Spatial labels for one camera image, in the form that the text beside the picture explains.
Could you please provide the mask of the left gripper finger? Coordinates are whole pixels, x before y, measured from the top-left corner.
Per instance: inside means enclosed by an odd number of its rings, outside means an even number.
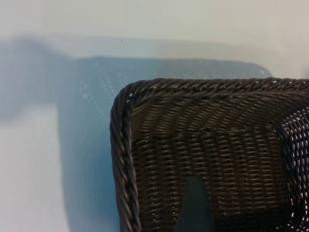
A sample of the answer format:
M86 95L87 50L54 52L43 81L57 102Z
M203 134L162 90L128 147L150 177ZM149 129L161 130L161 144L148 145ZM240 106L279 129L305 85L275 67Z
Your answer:
M200 177L186 181L185 199L174 227L175 232L213 232L214 219L206 185Z

